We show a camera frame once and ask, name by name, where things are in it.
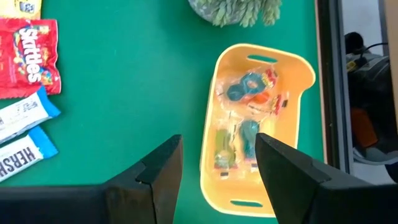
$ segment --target white candy wrapper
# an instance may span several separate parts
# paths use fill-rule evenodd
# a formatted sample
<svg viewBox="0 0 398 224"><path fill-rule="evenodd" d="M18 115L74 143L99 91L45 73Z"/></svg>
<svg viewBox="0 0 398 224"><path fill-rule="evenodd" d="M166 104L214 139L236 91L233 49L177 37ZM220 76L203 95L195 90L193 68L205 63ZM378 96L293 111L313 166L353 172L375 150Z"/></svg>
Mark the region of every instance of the white candy wrapper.
<svg viewBox="0 0 398 224"><path fill-rule="evenodd" d="M26 137L0 148L0 182L57 153L43 130L32 128Z"/></svg>
<svg viewBox="0 0 398 224"><path fill-rule="evenodd" d="M59 114L42 86L33 95L0 110L0 144Z"/></svg>

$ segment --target green tabletop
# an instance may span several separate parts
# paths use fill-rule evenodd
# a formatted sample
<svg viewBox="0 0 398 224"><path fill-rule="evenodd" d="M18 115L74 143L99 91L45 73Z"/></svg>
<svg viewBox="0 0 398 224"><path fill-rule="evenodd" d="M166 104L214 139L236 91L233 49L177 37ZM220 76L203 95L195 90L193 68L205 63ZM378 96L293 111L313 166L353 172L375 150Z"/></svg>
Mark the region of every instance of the green tabletop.
<svg viewBox="0 0 398 224"><path fill-rule="evenodd" d="M281 10L274 27L221 29L187 0L44 0L42 17L58 20L63 87L50 97L62 114L42 127L60 153L0 186L104 182L183 134L175 223L276 223L213 210L200 190L199 160L210 80L227 47L246 42L292 52L318 73L314 1L284 1ZM318 78L303 94L299 133L298 148L322 159Z"/></svg>

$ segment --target floor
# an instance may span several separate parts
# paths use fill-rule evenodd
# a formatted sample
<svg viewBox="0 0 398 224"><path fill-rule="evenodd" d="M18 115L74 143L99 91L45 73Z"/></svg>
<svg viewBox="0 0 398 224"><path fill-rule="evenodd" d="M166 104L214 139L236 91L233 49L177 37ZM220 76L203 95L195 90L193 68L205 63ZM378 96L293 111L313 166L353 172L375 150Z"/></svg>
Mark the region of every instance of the floor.
<svg viewBox="0 0 398 224"><path fill-rule="evenodd" d="M342 0L343 24L345 34L358 32L364 38L365 46L382 42L382 22L380 20L379 0ZM373 47L371 52L383 54L383 48ZM372 184L394 184L385 166L370 166L354 163L353 175Z"/></svg>

